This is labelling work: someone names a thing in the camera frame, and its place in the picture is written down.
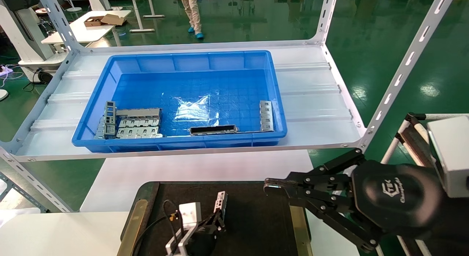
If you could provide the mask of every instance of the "green epoxy floor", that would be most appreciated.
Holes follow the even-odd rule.
[[[203,42],[309,39],[315,34],[323,0],[201,0],[199,8],[206,39]],[[113,6],[133,10],[130,0],[110,0]],[[119,29],[123,45],[199,43],[187,33],[188,20],[178,1],[153,0],[156,14],[165,19],[143,20],[157,31],[130,34],[137,28],[134,12]],[[433,0],[337,0],[327,46],[348,86],[365,124],[371,119],[407,47]],[[366,156],[380,160],[406,112],[467,113],[469,82],[469,0],[455,0],[420,57]],[[147,0],[138,0],[141,14],[149,14]],[[112,34],[93,47],[114,46]],[[10,97],[0,102],[0,139],[13,138],[43,88],[26,93],[26,81],[8,82]],[[310,150],[317,166],[344,149]],[[44,161],[33,171],[73,209],[79,209],[104,160]],[[390,163],[411,162],[399,148]],[[0,171],[48,208],[54,206],[0,161]],[[9,195],[0,209],[29,207],[28,201]],[[382,242],[384,251],[403,255],[397,240]]]

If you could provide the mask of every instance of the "blue plastic crate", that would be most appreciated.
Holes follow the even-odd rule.
[[[93,139],[106,101],[117,109],[162,108],[164,138]],[[274,131],[260,131],[261,100],[272,102]],[[234,124],[237,134],[190,136],[189,128]],[[72,143],[92,152],[273,146],[287,134],[268,51],[114,55],[109,58]]]

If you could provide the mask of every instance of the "white table top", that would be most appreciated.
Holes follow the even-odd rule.
[[[116,256],[128,212],[20,215],[0,228],[8,256]]]
[[[95,42],[104,35],[106,35],[115,25],[102,25],[99,27],[85,27],[83,23],[89,17],[104,16],[106,14],[117,15],[119,17],[127,17],[130,14],[130,10],[111,10],[111,11],[90,11],[79,19],[75,20],[70,24],[73,34],[77,42],[88,43]],[[41,41],[43,44],[56,44],[63,43],[62,38],[58,32],[50,35],[49,37]]]
[[[80,211],[129,211],[150,181],[263,181],[313,169],[307,150],[106,159]],[[358,249],[307,211],[315,256],[359,256]]]
[[[5,225],[15,216],[23,214],[40,214],[41,210],[39,208],[25,208],[25,209],[1,209],[0,210],[0,227]]]

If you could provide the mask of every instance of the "cardboard box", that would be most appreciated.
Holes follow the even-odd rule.
[[[101,20],[102,23],[112,24],[112,25],[122,25],[124,24],[125,19],[117,15],[106,14]]]
[[[84,24],[85,27],[97,27],[101,26],[102,22],[101,20],[103,19],[104,16],[97,16],[97,17],[89,17],[87,20],[85,20]]]

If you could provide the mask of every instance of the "shelf corrugated panel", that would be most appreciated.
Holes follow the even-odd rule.
[[[64,160],[123,156],[157,156],[169,154],[203,154],[288,149],[315,149],[338,147],[360,139],[351,111],[354,104],[346,104],[344,93],[335,79],[331,65],[319,45],[279,47],[238,47],[194,51],[268,50],[274,61],[278,85],[287,119],[288,134],[278,146],[242,147],[227,149],[189,149],[147,153],[96,154],[71,142],[78,121],[104,68],[110,52],[79,54],[62,76],[55,92],[47,100],[40,117],[33,122],[29,134],[19,150],[13,154],[19,161],[26,159]]]

